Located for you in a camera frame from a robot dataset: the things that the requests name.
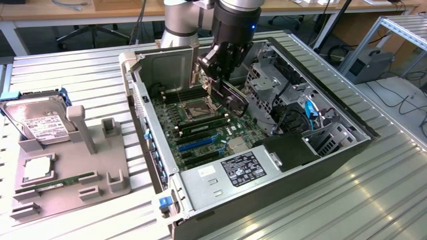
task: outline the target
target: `motherboard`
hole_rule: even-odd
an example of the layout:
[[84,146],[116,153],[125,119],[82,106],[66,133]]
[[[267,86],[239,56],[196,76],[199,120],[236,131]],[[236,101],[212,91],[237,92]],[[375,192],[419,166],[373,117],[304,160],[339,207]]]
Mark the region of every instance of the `motherboard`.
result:
[[248,150],[265,137],[249,113],[231,115],[205,94],[196,98],[197,94],[171,94],[152,104],[181,171]]

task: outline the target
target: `blue pcie slot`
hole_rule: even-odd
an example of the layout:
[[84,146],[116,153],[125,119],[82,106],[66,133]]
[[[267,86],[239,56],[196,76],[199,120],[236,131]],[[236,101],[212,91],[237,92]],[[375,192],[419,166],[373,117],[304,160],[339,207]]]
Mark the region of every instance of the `blue pcie slot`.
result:
[[207,138],[207,139],[204,139],[204,140],[200,140],[200,141],[196,141],[196,142],[193,142],[193,143],[191,143],[191,144],[187,144],[187,145],[184,145],[184,146],[180,146],[180,147],[177,148],[177,151],[179,151],[179,152],[184,152],[184,151],[187,151],[187,150],[191,150],[191,149],[199,148],[199,147],[201,147],[201,146],[204,146],[204,145],[208,145],[208,144],[211,144],[211,143],[215,142],[217,136],[219,136],[219,134],[216,134],[215,136],[211,136],[209,138]]

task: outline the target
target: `hard drive label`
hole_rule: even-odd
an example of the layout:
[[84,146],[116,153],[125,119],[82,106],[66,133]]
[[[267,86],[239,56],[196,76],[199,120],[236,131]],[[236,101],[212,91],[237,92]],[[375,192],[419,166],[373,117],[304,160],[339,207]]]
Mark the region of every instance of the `hard drive label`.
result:
[[58,115],[25,119],[22,123],[38,141],[68,136],[66,128]]
[[227,172],[231,184],[235,187],[239,187],[267,175],[263,166],[251,151],[220,163]]

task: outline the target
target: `green circuit board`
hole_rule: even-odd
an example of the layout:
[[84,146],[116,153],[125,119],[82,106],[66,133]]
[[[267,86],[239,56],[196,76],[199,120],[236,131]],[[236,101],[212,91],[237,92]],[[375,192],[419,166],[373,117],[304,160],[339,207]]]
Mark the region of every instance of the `green circuit board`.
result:
[[[217,103],[208,104],[207,97],[172,104],[164,104],[161,100],[153,99],[152,103],[175,162],[181,171],[252,148],[253,143],[265,137],[248,113],[240,118],[232,116]],[[181,130],[176,129],[177,126],[191,125],[203,120],[209,121],[183,127]],[[183,139],[199,135],[204,137],[180,144]],[[212,143],[179,151],[179,147],[212,137]]]

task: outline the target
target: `metal shelf frame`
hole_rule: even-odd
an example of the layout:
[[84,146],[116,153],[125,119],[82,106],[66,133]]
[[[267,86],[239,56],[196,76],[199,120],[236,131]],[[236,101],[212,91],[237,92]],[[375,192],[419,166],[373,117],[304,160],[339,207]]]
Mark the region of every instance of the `metal shelf frame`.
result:
[[[392,33],[397,34],[423,50],[420,55],[415,58],[413,62],[405,69],[403,75],[408,73],[408,71],[424,57],[427,52],[427,15],[380,16],[376,22],[373,23],[373,26],[371,27],[369,31],[367,32],[353,53],[339,66],[339,71],[343,75],[347,74],[351,66],[353,65],[357,59],[361,50],[368,45],[369,40],[376,34],[380,26],[384,26]],[[389,37],[391,34],[379,42],[376,47],[380,48]]]

